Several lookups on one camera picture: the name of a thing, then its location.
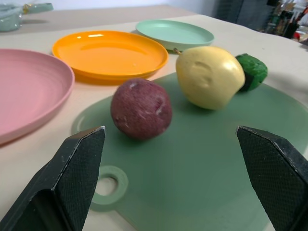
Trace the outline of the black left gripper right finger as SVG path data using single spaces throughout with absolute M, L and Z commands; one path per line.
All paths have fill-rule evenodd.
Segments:
M 308 229 L 308 161 L 285 138 L 239 126 L 249 179 L 277 231 Z

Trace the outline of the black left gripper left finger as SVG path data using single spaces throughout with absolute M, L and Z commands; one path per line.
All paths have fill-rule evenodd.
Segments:
M 103 126 L 64 140 L 0 222 L 2 231 L 80 231 L 94 196 L 105 140 Z

